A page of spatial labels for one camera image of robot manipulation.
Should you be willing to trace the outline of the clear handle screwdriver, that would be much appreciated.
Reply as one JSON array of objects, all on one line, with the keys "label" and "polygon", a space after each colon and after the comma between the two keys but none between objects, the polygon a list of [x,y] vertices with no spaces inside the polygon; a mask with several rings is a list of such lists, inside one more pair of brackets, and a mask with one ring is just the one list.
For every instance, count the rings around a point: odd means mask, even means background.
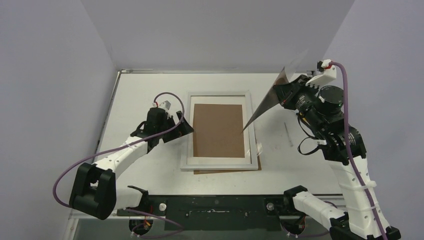
[{"label": "clear handle screwdriver", "polygon": [[287,126],[287,123],[286,122],[284,122],[284,128],[285,128],[285,131],[286,131],[286,136],[287,136],[289,145],[290,145],[290,147],[293,147],[294,146],[294,143],[293,143],[293,140],[291,138],[291,135],[290,135],[290,132],[289,132],[289,129],[288,129],[288,126]]}]

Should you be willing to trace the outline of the sunset landscape photo print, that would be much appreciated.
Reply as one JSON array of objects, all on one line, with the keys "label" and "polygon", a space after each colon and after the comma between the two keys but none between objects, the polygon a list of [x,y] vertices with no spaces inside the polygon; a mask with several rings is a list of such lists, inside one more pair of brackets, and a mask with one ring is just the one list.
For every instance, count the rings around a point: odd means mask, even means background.
[{"label": "sunset landscape photo print", "polygon": [[265,94],[264,98],[244,126],[242,132],[245,131],[257,118],[259,118],[266,111],[270,110],[276,105],[283,103],[284,95],[298,87],[297,79],[291,81],[293,75],[296,73],[298,67],[302,63],[304,57],[308,54],[309,49],[305,49],[298,54],[289,64],[286,64],[281,72],[276,77],[270,89]]}]

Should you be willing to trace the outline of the brown fibreboard backing board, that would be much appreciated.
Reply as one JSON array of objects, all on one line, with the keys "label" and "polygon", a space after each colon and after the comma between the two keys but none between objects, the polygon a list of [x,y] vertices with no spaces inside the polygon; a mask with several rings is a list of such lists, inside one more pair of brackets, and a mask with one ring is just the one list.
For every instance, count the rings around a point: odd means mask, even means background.
[{"label": "brown fibreboard backing board", "polygon": [[192,127],[194,157],[234,159],[245,156],[241,104],[196,103]]}]

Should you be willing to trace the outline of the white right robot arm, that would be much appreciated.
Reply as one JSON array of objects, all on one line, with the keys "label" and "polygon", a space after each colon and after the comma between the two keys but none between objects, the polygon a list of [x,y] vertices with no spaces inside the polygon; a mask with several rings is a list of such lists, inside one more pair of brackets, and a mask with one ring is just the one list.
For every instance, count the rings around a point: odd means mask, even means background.
[{"label": "white right robot arm", "polygon": [[320,80],[301,75],[289,82],[279,77],[271,92],[310,130],[315,150],[322,152],[336,176],[346,209],[326,203],[301,185],[284,192],[282,207],[290,215],[310,216],[334,240],[398,240],[400,230],[389,224],[377,201],[363,137],[349,123],[347,90]]}]

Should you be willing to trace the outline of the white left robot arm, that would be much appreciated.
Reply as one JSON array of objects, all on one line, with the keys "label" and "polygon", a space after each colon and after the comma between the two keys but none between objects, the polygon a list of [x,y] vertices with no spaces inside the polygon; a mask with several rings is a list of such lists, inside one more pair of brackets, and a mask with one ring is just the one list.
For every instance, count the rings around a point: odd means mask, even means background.
[{"label": "white left robot arm", "polygon": [[149,210],[147,190],[128,185],[117,187],[117,179],[139,158],[150,153],[160,141],[173,141],[194,132],[182,111],[177,120],[166,108],[152,107],[125,142],[109,155],[94,162],[81,164],[75,175],[69,206],[100,220],[113,211],[130,208],[136,215]]}]

